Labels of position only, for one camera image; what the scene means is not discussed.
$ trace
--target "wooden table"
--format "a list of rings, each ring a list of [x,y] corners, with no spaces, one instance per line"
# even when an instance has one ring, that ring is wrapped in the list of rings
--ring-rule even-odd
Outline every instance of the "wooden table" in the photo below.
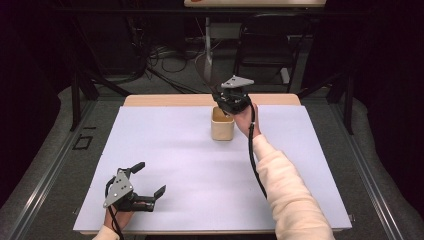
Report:
[[[256,104],[300,105],[296,94],[249,94]],[[124,102],[129,106],[215,106],[210,94],[130,95]]]

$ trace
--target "black cable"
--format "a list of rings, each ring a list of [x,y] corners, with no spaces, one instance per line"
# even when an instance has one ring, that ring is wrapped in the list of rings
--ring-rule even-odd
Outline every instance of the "black cable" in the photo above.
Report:
[[[112,216],[112,228],[118,234],[120,240],[124,240],[124,235],[122,234],[121,228],[119,227],[118,221],[116,220],[115,215],[118,213],[118,210],[114,213],[112,210],[112,207],[107,207],[109,210],[110,215]]]
[[[249,144],[250,164],[252,165],[252,170],[253,170],[253,173],[255,174],[256,181],[258,182],[259,187],[261,188],[262,193],[264,194],[265,198],[267,198],[265,187],[262,185],[262,182],[259,179],[259,174],[256,171],[256,163],[255,163],[255,158],[253,156],[253,130],[255,129],[255,123],[256,123],[255,122],[255,108],[253,107],[252,101],[250,101],[250,99],[248,100],[248,103],[250,105],[250,108],[252,109],[252,111],[251,111],[252,112],[252,114],[251,114],[252,121],[250,123],[249,137],[248,137],[248,139],[249,139],[249,143],[248,144]]]
[[[105,197],[106,198],[109,195],[110,185],[112,185],[114,181],[115,181],[115,177],[110,179],[109,182],[107,182],[107,184],[106,184],[106,189],[105,189]],[[112,228],[113,228],[113,230],[116,232],[116,234],[118,234],[119,239],[124,240],[124,235],[122,234],[121,228],[119,227],[118,221],[116,220],[116,217],[115,217],[115,215],[118,214],[118,209],[116,209],[115,213],[113,212],[111,206],[107,207],[107,209],[109,211],[110,216],[112,217]]]
[[[259,174],[256,171],[256,163],[255,163],[255,157],[253,155],[253,130],[255,129],[255,107],[253,107],[252,101],[250,100],[250,97],[246,96],[246,97],[242,97],[239,95],[235,95],[235,94],[228,94],[228,96],[231,97],[235,97],[238,98],[242,101],[245,101],[249,104],[250,108],[251,108],[251,122],[250,122],[250,127],[249,127],[249,136],[248,136],[248,147],[249,147],[249,157],[250,157],[250,164],[252,165],[252,170],[253,173],[255,174],[256,177],[256,181],[259,184],[259,187],[262,190],[262,193],[264,194],[265,198],[267,198],[267,193],[265,191],[265,187],[262,185],[261,179],[259,178]]]

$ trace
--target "table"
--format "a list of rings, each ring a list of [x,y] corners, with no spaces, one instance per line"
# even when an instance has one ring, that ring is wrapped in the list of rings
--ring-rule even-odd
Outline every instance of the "table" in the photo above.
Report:
[[[260,106],[261,130],[275,146],[281,145],[281,127],[286,137],[294,136],[285,139],[283,148],[333,229],[351,228],[310,119],[297,96],[252,94],[251,98]],[[210,113],[215,105],[208,94],[128,96],[74,230],[95,234],[103,221],[102,194],[111,174],[118,167],[145,161],[145,169],[131,175],[134,191],[151,195],[165,184],[167,190],[153,213],[134,215],[125,229],[127,233],[272,233],[275,223],[248,161],[246,137],[238,130],[232,141],[213,141],[210,137]],[[296,127],[301,122],[305,122],[304,127]]]

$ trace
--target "black cloth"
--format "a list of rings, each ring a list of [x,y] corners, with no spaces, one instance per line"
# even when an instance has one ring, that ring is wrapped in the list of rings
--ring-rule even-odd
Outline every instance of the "black cloth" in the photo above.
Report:
[[[34,1],[0,6],[0,206],[31,164],[60,110],[57,97],[69,73],[48,37]]]
[[[377,154],[424,218],[424,3],[328,0],[327,9],[373,9],[367,21],[326,20],[317,28],[302,87],[353,67],[354,97],[368,109]]]

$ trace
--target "human arm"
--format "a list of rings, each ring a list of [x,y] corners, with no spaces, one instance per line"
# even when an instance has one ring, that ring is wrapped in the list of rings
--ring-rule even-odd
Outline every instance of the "human arm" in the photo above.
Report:
[[[267,200],[276,221],[278,239],[334,239],[329,223],[317,201],[305,186],[287,156],[276,150],[259,129],[258,109],[253,131],[253,151],[259,160],[256,170],[267,192]],[[234,115],[240,131],[248,137],[251,109]]]
[[[127,226],[133,214],[134,212],[118,212],[115,215],[121,229],[124,229]],[[103,226],[93,240],[119,240],[119,235],[113,229],[114,225],[112,225],[112,215],[109,210],[106,209]]]

